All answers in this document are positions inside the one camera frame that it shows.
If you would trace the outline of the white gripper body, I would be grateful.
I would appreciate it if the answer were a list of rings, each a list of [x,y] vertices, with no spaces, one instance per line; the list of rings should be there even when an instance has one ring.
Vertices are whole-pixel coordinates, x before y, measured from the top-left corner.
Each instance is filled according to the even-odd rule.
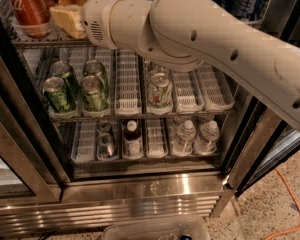
[[[118,49],[111,36],[112,10],[121,0],[88,0],[81,9],[82,21],[87,38],[96,46]]]

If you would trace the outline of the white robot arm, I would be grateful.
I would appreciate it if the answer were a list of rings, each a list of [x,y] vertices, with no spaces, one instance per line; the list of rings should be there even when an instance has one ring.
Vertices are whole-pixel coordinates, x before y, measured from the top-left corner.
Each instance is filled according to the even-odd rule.
[[[87,0],[54,6],[73,38],[131,49],[181,72],[207,62],[300,132],[300,48],[237,20],[212,0]]]

